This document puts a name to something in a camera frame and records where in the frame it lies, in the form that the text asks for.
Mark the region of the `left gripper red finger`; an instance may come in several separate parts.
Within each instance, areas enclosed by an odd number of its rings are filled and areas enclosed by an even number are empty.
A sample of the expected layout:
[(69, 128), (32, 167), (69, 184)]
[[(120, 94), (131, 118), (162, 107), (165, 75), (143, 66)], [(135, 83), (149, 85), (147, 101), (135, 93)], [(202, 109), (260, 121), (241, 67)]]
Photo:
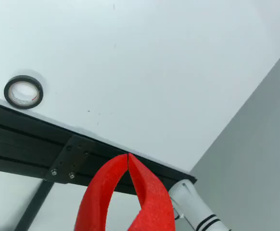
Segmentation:
[(128, 170), (127, 154), (118, 155), (106, 162), (87, 187), (79, 206), (76, 231), (104, 231), (112, 194)]
[(131, 153), (128, 170), (141, 206), (129, 230), (174, 231), (174, 210), (163, 183)]

